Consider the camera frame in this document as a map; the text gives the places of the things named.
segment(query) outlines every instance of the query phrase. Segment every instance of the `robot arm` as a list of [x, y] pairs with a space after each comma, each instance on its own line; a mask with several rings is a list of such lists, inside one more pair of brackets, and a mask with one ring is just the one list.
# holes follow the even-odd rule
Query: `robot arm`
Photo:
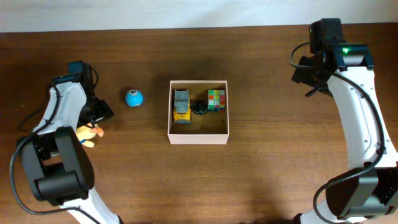
[[[24, 144], [19, 155], [37, 200], [61, 208], [78, 207], [99, 223], [123, 223], [95, 190], [93, 167], [75, 134], [78, 126], [94, 125], [113, 115], [105, 101], [95, 97], [91, 70], [86, 63], [72, 62], [71, 75], [52, 80], [50, 101], [34, 132], [45, 128]], [[49, 162], [54, 157], [62, 161]], [[68, 212], [80, 223], [94, 223], [77, 210]]]
[[[329, 183], [349, 177], [326, 189], [326, 200], [317, 205], [323, 221], [314, 210], [295, 217], [295, 223], [356, 223], [380, 215], [392, 214], [398, 207], [398, 153], [391, 143], [374, 89], [373, 61], [363, 44], [346, 44], [339, 19], [322, 19], [310, 26], [312, 58], [302, 57], [292, 80], [333, 96], [336, 101], [348, 148], [349, 171]], [[362, 93], [350, 83], [330, 75], [335, 72], [360, 86], [370, 97], [380, 117], [384, 142], [374, 111]], [[385, 146], [374, 168], [351, 176], [372, 164]]]

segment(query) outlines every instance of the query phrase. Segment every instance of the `ball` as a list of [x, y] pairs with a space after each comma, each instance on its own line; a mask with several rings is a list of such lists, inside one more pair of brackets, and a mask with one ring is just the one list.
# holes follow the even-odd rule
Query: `ball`
[[137, 107], [144, 101], [142, 93], [138, 90], [129, 90], [124, 99], [130, 107]]

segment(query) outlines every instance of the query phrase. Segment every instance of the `rubik's cube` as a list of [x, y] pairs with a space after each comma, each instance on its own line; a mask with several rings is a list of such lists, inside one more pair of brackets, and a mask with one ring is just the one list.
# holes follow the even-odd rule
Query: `rubik's cube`
[[209, 90], [208, 111], [224, 112], [225, 102], [225, 90]]

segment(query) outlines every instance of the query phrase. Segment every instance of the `white panel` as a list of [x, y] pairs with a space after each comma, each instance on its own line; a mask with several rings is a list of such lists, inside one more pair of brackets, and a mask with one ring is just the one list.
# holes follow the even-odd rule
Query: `white panel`
[[0, 32], [398, 22], [395, 0], [0, 0]]

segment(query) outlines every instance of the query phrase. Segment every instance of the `plush toy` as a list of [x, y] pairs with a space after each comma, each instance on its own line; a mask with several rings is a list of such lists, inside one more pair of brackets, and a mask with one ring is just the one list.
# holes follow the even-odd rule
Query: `plush toy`
[[80, 144], [87, 146], [87, 147], [94, 147], [94, 143], [89, 141], [98, 134], [99, 137], [104, 136], [104, 130], [98, 127], [98, 124], [94, 125], [94, 128], [89, 128], [86, 126], [82, 126], [76, 130], [77, 138], [80, 141]]

